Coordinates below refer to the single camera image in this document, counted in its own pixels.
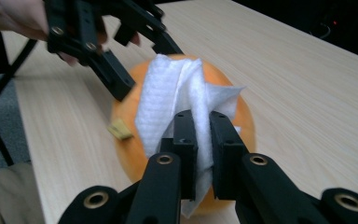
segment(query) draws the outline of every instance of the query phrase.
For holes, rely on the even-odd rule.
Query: white tissue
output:
[[[216,86],[205,82],[202,61],[172,60],[157,55],[149,64],[135,118],[145,154],[158,153],[162,137],[172,137],[175,114],[191,109],[199,146],[196,200],[182,202],[182,214],[190,217],[212,184],[212,141],[210,112],[234,118],[237,97],[243,88]]]

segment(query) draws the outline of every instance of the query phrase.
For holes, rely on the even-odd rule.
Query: wooden table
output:
[[[187,54],[219,67],[255,119],[257,150],[305,192],[358,192],[358,56],[229,0],[161,5],[169,34]],[[108,34],[116,19],[106,19]],[[10,58],[25,39],[5,34]],[[130,69],[155,56],[142,47],[110,48]],[[56,223],[83,189],[117,190],[122,172],[106,130],[112,96],[89,68],[70,67],[40,43],[16,78],[28,146],[47,223]],[[183,223],[238,223],[233,206]]]

